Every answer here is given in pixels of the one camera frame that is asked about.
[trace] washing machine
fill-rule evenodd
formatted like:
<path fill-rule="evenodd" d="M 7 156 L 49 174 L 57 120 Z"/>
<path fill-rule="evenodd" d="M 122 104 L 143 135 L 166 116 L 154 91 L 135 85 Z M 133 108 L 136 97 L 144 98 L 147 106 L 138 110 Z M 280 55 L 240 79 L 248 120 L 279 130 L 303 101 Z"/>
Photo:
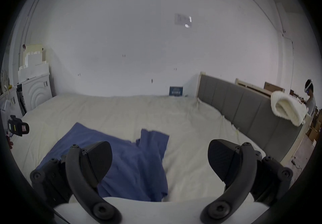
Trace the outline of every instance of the washing machine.
<path fill-rule="evenodd" d="M 52 98 L 49 74 L 31 78 L 17 85 L 17 95 L 22 114 Z"/>

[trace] blue cloth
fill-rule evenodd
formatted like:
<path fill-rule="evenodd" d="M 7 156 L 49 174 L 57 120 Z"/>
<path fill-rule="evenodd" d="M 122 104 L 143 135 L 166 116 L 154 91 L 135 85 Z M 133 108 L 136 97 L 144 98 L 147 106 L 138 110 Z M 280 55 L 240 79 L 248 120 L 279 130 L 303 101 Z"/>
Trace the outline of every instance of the blue cloth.
<path fill-rule="evenodd" d="M 73 144 L 84 148 L 97 141 L 108 141 L 113 161 L 98 185 L 99 195 L 160 202 L 168 194 L 167 178 L 162 167 L 168 139 L 166 134 L 142 129 L 141 138 L 132 143 L 76 123 L 37 168 L 41 168 L 51 158 L 60 159 Z"/>

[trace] man wearing vr headset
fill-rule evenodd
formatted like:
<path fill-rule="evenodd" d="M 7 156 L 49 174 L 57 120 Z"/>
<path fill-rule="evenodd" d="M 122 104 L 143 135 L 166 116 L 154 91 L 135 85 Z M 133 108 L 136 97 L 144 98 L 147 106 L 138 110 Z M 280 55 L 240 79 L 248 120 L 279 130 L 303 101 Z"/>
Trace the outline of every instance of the man wearing vr headset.
<path fill-rule="evenodd" d="M 312 115 L 315 110 L 315 98 L 313 95 L 313 83 L 311 79 L 306 81 L 304 91 L 310 98 L 307 101 L 302 100 L 302 102 L 308 108 L 308 113 Z"/>

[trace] dark blue poster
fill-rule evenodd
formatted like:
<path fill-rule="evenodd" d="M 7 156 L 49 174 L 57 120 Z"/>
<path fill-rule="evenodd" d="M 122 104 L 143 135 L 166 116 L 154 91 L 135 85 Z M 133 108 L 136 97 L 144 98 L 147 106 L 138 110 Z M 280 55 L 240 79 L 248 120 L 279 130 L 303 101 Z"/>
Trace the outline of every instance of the dark blue poster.
<path fill-rule="evenodd" d="M 170 86 L 169 96 L 182 96 L 183 87 Z"/>

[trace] gray headboard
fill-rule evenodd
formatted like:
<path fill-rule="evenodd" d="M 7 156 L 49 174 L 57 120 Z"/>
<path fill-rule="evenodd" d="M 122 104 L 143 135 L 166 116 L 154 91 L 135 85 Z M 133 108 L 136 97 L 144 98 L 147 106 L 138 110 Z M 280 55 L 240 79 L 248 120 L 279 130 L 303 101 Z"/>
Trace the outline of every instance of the gray headboard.
<path fill-rule="evenodd" d="M 201 75 L 198 98 L 218 109 L 236 128 L 279 162 L 302 127 L 276 117 L 269 98 L 214 77 Z"/>

